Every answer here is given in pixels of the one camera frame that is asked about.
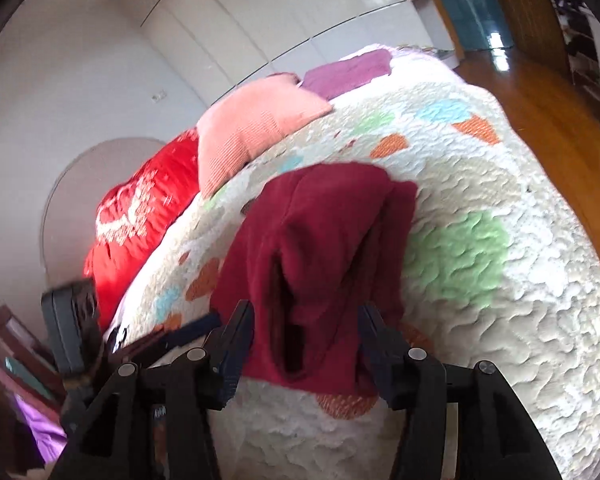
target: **pillow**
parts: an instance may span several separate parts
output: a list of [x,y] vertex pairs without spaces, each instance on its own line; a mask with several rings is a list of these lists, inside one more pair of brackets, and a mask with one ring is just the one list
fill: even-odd
[[312,68],[300,88],[330,100],[391,73],[391,53],[380,48],[350,59]]
[[333,107],[296,86],[296,74],[258,79],[218,101],[198,121],[200,193],[208,198],[245,164]]
[[187,130],[124,184],[111,189],[96,213],[96,241],[83,274],[93,276],[98,324],[105,330],[129,285],[200,190],[198,134]]

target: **bed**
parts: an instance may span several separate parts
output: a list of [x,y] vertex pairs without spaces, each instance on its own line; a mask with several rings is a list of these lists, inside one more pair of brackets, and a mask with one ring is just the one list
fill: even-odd
[[[265,183],[362,161],[419,186],[402,272],[408,338],[443,362],[495,362],[565,480],[600,472],[600,261],[496,99],[414,53],[274,145],[168,229],[116,313],[117,346],[208,311],[222,259]],[[445,469],[453,478],[450,406]],[[243,378],[212,417],[224,478],[387,478],[402,428],[381,400]]]

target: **maroon garment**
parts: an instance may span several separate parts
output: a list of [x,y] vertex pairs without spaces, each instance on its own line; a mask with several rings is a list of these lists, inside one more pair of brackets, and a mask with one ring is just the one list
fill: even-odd
[[359,163],[318,164],[267,183],[222,265],[211,307],[255,309],[243,374],[323,394],[375,393],[358,355],[358,306],[402,318],[400,274],[417,186]]
[[391,73],[391,53],[385,48],[336,61],[304,74],[300,88],[329,101],[369,83],[373,78]]

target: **striped pink pillow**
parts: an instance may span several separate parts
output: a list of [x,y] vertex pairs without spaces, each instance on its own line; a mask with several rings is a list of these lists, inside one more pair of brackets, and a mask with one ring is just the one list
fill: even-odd
[[248,83],[200,117],[198,179],[204,198],[275,143],[333,109],[298,88],[297,78],[283,73]]

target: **brown door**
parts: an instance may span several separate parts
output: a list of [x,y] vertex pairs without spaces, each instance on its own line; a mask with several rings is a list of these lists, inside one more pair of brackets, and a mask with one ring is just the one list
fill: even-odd
[[499,0],[516,47],[529,58],[571,77],[564,37],[551,0]]

